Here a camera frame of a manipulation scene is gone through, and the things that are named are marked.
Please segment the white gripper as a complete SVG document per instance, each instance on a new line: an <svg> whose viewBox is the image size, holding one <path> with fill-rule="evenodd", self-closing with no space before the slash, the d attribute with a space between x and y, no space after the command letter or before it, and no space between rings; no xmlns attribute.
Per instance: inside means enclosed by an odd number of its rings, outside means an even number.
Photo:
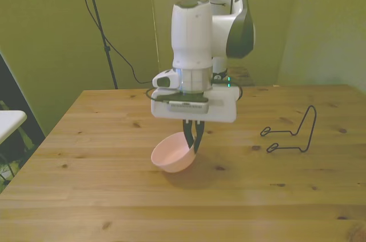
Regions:
<svg viewBox="0 0 366 242"><path fill-rule="evenodd" d="M204 135L205 122L234 122L237 116L236 102L240 90L236 86L213 86L203 93L208 102L169 101L158 102L159 97L178 93L178 90L158 88L152 93L151 113L157 118L183 120L183 133L189 149L194 146L198 152ZM192 121L195 122L196 138L192 134Z"/></svg>

